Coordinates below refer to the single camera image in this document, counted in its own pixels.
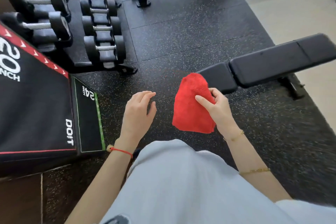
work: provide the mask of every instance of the gold chain bracelet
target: gold chain bracelet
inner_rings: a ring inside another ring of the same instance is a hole
[[[242,134],[244,133],[244,130],[240,130],[240,133],[239,133],[239,135],[237,135],[236,137],[233,137],[230,141],[236,141]]]
[[[259,168],[259,169],[254,169],[250,170],[249,172],[239,172],[240,175],[246,175],[246,174],[251,174],[251,173],[261,173],[261,172],[270,172],[271,169],[269,168]]]

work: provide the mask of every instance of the speckled rubber flooring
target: speckled rubber flooring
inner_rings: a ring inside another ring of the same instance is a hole
[[[157,93],[157,115],[141,146],[179,138],[234,166],[218,132],[182,132],[171,124],[181,79],[217,62],[273,45],[245,0],[122,2],[129,63],[135,75],[78,75],[99,93],[106,143],[119,136],[124,107],[141,90]],[[309,96],[293,101],[278,82],[228,95],[232,113],[274,175],[297,199],[336,206],[336,137]],[[44,223],[63,223],[103,162],[91,159],[43,175]]]

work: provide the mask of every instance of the green stripe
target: green stripe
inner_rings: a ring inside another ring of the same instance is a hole
[[[102,120],[100,118],[100,110],[99,110],[99,103],[98,103],[97,93],[94,93],[94,99],[96,101],[96,107],[97,107],[97,113],[98,113],[98,122],[99,122],[101,146],[102,146],[103,150],[106,150],[106,148],[105,148],[105,141],[104,141],[104,134],[103,134]]]

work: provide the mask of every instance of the dumbbell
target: dumbbell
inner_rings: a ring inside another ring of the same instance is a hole
[[[48,18],[47,11],[35,10],[34,5],[52,5],[55,11],[60,11],[61,15],[70,21],[71,14],[66,0],[9,0],[14,9],[22,13],[27,19]]]
[[[82,14],[84,16],[92,16],[92,14],[108,14],[109,16],[117,16],[117,5],[114,0],[105,0],[106,9],[91,8],[91,0],[79,0],[81,4]]]
[[[126,59],[126,47],[124,37],[121,35],[116,35],[114,37],[114,45],[109,46],[96,46],[95,37],[94,36],[85,36],[84,37],[84,45],[86,54],[89,60],[92,63],[99,62],[111,62],[113,60],[122,61]],[[99,51],[113,51],[114,56],[105,57],[104,60],[100,58]]]
[[[82,16],[83,28],[85,35],[96,36],[96,31],[111,31],[111,35],[121,35],[121,23],[118,17],[111,16],[109,19],[111,25],[95,26],[91,16]]]
[[[52,29],[57,37],[56,41],[69,41],[72,35],[69,25],[61,12],[49,12],[49,19],[43,23],[28,23],[18,12],[3,13],[0,20],[19,35],[29,37],[35,29]]]

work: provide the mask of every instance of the microfiber towel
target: microfiber towel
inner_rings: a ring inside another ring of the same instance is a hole
[[[209,134],[216,123],[208,111],[195,99],[200,95],[210,103],[215,101],[208,89],[208,83],[202,75],[191,73],[182,79],[175,97],[173,126],[179,130]]]

